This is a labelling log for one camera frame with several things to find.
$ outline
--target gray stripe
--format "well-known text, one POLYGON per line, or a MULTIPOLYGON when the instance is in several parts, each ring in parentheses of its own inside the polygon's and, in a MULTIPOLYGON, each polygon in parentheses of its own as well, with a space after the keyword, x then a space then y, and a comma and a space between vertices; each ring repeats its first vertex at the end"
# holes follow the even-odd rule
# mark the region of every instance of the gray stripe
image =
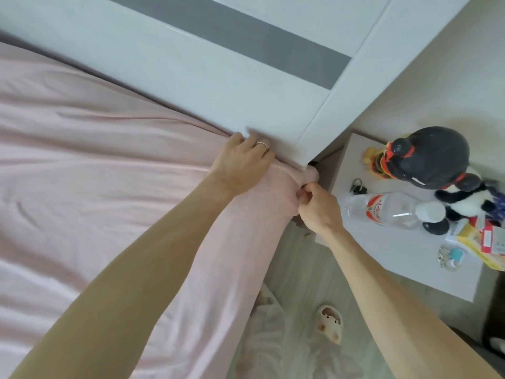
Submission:
POLYGON ((350 61, 345 54, 216 1, 111 1, 326 89, 350 61))

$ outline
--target forearm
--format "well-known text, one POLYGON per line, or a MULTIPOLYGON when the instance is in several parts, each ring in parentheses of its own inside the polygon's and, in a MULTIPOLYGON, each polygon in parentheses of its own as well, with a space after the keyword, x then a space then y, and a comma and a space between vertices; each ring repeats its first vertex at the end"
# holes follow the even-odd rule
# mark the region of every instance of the forearm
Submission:
POLYGON ((500 378, 345 230, 325 235, 384 359, 401 378, 500 378))
POLYGON ((90 283, 12 378, 128 378, 231 198, 206 178, 90 283))

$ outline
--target person's left arm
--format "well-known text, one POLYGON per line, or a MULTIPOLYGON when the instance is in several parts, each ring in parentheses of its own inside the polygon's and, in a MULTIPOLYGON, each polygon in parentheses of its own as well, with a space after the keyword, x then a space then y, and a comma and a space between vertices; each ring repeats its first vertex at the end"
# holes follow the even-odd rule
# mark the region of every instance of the person's left arm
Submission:
POLYGON ((216 218, 274 160, 255 145, 235 133, 198 187, 89 284, 11 378, 128 378, 216 218))

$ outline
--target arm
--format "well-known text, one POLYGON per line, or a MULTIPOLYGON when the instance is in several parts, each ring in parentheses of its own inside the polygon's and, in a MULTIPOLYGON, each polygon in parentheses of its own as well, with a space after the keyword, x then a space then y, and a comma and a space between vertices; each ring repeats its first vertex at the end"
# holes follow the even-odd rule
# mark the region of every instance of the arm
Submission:
POLYGON ((318 184, 299 191, 300 216, 328 242, 377 346, 398 379, 500 376, 400 286, 342 225, 337 199, 318 184))
POLYGON ((110 263, 11 378, 128 378, 223 209, 275 158, 234 134, 197 188, 110 263))

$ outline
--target hand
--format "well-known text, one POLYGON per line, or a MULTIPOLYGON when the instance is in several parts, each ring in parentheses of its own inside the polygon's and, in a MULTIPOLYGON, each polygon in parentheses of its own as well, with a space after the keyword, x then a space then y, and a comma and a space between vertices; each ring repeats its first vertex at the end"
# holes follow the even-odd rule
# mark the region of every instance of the hand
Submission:
POLYGON ((344 230, 337 198, 316 182, 306 184, 296 196, 300 216, 313 232, 325 236, 331 231, 344 230))
POLYGON ((209 178, 216 180, 232 197, 254 187, 275 159, 272 150, 256 142, 254 135, 243 140, 241 133, 233 134, 211 167, 209 178))

